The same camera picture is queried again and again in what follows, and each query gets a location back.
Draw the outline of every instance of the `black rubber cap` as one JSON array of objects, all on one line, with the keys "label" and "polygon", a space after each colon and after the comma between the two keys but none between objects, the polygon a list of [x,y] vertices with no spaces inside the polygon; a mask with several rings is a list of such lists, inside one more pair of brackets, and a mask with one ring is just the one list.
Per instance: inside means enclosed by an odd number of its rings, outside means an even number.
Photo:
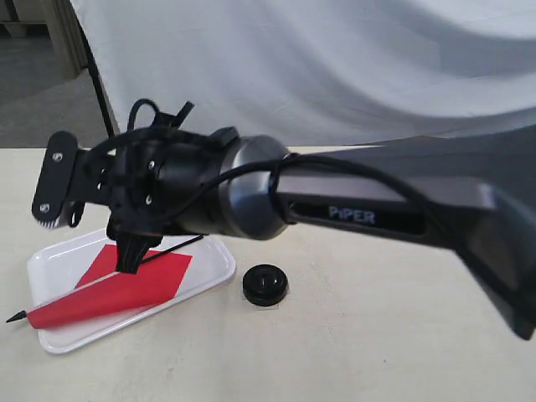
[{"label": "black rubber cap", "polygon": [[256,306],[274,306],[283,300],[288,290],[285,272],[274,265],[256,265],[242,280],[244,296]]}]

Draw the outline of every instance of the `white fabric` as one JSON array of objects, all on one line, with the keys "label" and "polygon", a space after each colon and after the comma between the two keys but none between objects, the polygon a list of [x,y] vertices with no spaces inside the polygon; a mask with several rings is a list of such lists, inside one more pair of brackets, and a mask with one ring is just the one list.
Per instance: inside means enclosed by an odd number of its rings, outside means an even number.
[{"label": "white fabric", "polygon": [[140,97],[195,103],[189,130],[290,144],[536,122],[533,0],[72,3],[122,130]]}]

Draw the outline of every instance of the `robotic arm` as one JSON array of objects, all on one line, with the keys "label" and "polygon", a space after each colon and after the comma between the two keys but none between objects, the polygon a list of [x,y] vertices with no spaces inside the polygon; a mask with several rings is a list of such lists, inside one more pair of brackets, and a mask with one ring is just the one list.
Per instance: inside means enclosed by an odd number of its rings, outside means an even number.
[{"label": "robotic arm", "polygon": [[296,155],[271,137],[240,137],[232,127],[210,136],[181,131],[187,112],[173,118],[155,110],[150,127],[130,127],[89,151],[68,132],[54,134],[33,199],[36,220],[49,229],[74,227],[85,203],[108,207],[117,270],[130,273],[164,235],[268,240],[298,223],[446,248],[510,328],[531,338],[533,128]]}]

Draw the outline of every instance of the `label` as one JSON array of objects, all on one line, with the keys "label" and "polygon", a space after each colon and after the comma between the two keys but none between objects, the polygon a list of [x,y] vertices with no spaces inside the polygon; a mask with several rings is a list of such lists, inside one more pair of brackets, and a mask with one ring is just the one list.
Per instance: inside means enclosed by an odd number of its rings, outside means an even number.
[{"label": "label", "polygon": [[292,203],[289,209],[298,221],[300,221],[300,217],[312,218],[316,221],[325,220],[330,222],[331,226],[333,223],[341,223],[341,229],[355,224],[356,230],[358,227],[367,227],[392,230],[409,235],[422,235],[426,228],[425,218],[416,212],[302,202]]}]

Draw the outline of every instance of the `black cable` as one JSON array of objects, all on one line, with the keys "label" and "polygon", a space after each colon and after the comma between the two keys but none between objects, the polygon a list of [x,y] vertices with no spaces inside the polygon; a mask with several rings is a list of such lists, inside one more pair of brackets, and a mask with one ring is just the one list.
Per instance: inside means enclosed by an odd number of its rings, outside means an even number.
[{"label": "black cable", "polygon": [[164,251],[160,251],[159,253],[155,254],[155,255],[151,255],[150,257],[147,257],[147,258],[144,258],[142,260],[142,263],[141,264],[145,264],[149,261],[153,261],[155,260],[156,258],[159,258],[159,257],[162,257],[166,254],[169,254],[175,250],[178,250],[178,249],[182,249],[183,247],[186,247],[187,245],[191,245],[192,243],[195,243],[196,241],[200,241],[204,238],[204,234],[200,234],[190,240],[186,240],[184,241],[183,243],[180,243],[178,245],[174,245],[173,247],[169,247],[168,249],[165,249]]},{"label": "black cable", "polygon": [[126,130],[134,130],[134,125],[136,124],[137,113],[142,108],[142,106],[150,106],[154,110],[155,118],[161,118],[160,109],[158,105],[150,99],[141,98],[134,102],[134,105],[131,108],[131,112],[128,114],[128,122],[126,124]]}]

